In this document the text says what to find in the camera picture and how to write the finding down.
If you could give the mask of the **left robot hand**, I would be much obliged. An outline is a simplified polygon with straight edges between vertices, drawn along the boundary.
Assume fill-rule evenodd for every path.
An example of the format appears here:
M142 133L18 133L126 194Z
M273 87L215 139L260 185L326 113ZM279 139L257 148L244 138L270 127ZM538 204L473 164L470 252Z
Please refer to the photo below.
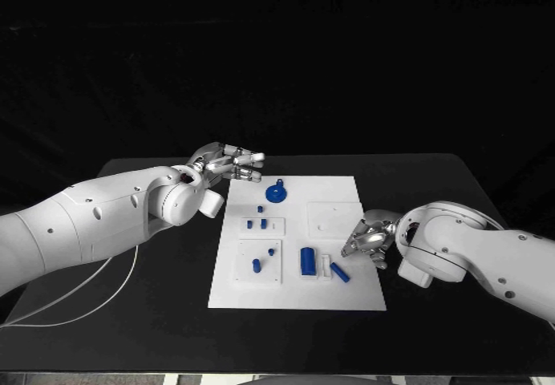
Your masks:
M199 172L204 186L212 188L224 179L261 182L266 154L212 142L194 153L188 165Z

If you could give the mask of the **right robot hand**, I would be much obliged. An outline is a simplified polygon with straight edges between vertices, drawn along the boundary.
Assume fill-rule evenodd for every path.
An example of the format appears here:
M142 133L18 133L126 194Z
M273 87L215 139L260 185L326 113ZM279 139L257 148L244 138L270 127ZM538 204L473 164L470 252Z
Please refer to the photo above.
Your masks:
M377 268L385 270L385 254L396 243L401 217L400 213L384 209L368 210L342 247L342 257L367 255Z

